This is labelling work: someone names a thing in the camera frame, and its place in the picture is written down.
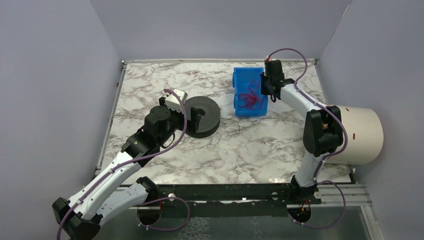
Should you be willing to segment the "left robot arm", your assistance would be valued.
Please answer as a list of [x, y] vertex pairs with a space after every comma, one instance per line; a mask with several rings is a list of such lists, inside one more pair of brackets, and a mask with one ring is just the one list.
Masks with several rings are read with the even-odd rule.
[[[129, 207], [160, 202], [158, 186], [146, 176], [123, 193], [116, 190], [150, 160], [176, 147], [185, 134], [196, 133], [201, 118], [201, 110], [188, 101], [175, 95], [161, 97], [106, 169], [74, 195], [54, 201], [52, 209], [59, 224], [56, 239], [66, 232], [72, 240], [91, 240], [105, 223]], [[175, 138], [176, 131], [181, 131], [179, 138]]]

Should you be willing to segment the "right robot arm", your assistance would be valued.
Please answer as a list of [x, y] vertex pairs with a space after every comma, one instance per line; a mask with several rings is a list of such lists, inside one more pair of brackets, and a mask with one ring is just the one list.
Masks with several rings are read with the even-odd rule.
[[261, 93], [272, 102], [282, 100], [304, 118], [302, 142], [305, 154], [300, 168], [292, 177], [289, 195], [305, 198], [314, 193], [318, 175], [326, 159], [344, 142], [341, 111], [337, 106], [324, 106], [285, 78], [280, 60], [265, 60], [261, 73]]

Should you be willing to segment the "white cylinder with orange lid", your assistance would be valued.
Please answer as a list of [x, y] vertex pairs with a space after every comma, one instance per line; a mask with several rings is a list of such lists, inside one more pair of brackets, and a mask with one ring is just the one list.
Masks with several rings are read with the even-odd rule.
[[378, 115], [369, 108], [341, 106], [341, 123], [347, 132], [347, 147], [329, 157], [330, 164], [366, 165], [380, 154], [384, 133]]

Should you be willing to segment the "black round spool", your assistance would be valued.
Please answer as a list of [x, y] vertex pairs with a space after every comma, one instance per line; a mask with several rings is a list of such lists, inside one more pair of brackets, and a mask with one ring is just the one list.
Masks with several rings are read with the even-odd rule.
[[[219, 105], [211, 98], [206, 96], [194, 96], [186, 100], [185, 109], [188, 114], [186, 134], [196, 139], [203, 139], [214, 134], [221, 120], [221, 109]], [[190, 132], [190, 108], [195, 107], [205, 111], [201, 118], [197, 132]]]

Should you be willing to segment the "blue plastic bin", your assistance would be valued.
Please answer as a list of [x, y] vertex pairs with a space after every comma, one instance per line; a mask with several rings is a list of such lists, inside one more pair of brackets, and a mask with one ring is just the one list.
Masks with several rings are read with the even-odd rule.
[[233, 107], [237, 117], [263, 117], [268, 97], [261, 94], [262, 67], [235, 67], [232, 74]]

